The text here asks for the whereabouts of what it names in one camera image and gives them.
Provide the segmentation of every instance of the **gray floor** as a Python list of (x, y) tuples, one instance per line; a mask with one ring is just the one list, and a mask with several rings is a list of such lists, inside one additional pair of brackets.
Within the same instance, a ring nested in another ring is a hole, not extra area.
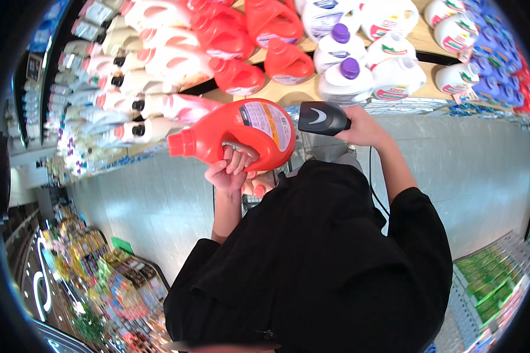
[[(396, 138), (420, 189), (430, 196), (448, 233), (453, 258), (478, 250), (514, 230), (530, 215), (530, 133), (501, 120), (473, 117), (379, 116)], [(333, 160), (345, 144), (305, 134), (295, 166), (307, 151)], [(368, 173), (367, 147), (358, 160)], [(373, 152), (372, 180), (388, 207), (380, 161)], [(106, 237), (130, 242), (135, 253), (159, 264), (171, 282), (198, 238), (212, 228), (212, 188), (197, 159), (153, 159), (71, 187), (77, 208)]]

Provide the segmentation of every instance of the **hand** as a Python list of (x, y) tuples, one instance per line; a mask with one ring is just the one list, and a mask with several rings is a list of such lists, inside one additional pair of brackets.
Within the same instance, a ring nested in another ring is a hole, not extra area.
[(389, 138), (390, 134), (379, 125), (365, 109), (360, 106), (344, 108), (347, 117), (352, 121), (349, 130), (336, 135), (337, 138), (351, 142), (358, 146), (373, 146), (377, 148)]
[(241, 189), (247, 178), (244, 168), (253, 160), (242, 151), (233, 150), (232, 146), (224, 145), (224, 159), (208, 167), (204, 176), (218, 190), (234, 193)]

